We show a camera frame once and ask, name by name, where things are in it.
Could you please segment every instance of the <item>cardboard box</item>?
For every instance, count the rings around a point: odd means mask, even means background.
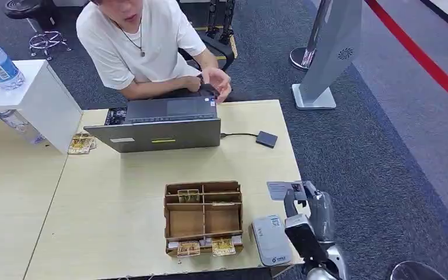
[[[177,248],[170,248],[169,243],[177,241],[199,241],[201,253],[211,253],[212,244],[204,240],[212,237],[241,236],[241,198],[241,188],[236,181],[167,185],[164,196],[166,253],[176,256]],[[234,247],[238,253],[243,249],[243,244],[237,243]]]

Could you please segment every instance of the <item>man's arm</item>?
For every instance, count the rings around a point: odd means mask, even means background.
[[[148,99],[163,95],[177,89],[188,89],[196,92],[200,88],[200,78],[185,76],[165,82],[136,83],[132,81],[129,86],[120,92],[129,100]]]
[[[200,54],[193,57],[200,67],[203,69],[207,67],[219,68],[219,64],[217,63],[217,58],[215,55],[211,53],[207,48]]]

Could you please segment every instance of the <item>white table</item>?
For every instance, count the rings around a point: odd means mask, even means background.
[[[25,82],[17,89],[0,89],[0,112],[16,109],[59,151],[66,153],[82,110],[46,60],[14,63]]]
[[[0,121],[0,280],[23,279],[66,155]]]
[[[81,127],[102,124],[107,110],[86,111]],[[104,143],[70,155],[26,280],[99,279],[260,267],[250,230],[254,218],[278,214],[267,181],[300,174],[279,101],[218,106],[222,132],[277,135],[274,149],[252,136],[229,136],[219,147],[119,154]],[[243,194],[243,246],[238,255],[173,258],[165,253],[165,185],[237,180]],[[293,249],[293,263],[302,260]]]

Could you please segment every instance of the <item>white t-shirt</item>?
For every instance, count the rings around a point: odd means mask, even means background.
[[[142,23],[136,34],[126,35],[97,5],[88,3],[76,21],[76,32],[97,68],[104,86],[121,90],[135,82],[163,82],[197,76],[177,48],[191,56],[206,46],[182,13],[176,0],[143,0]]]

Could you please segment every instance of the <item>logo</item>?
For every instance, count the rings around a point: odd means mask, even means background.
[[[339,60],[347,60],[348,58],[353,56],[354,52],[354,48],[344,48],[337,54],[337,58],[339,58]]]
[[[273,263],[275,263],[276,261],[285,261],[286,260],[286,257],[274,257],[274,258],[272,258],[272,262]]]

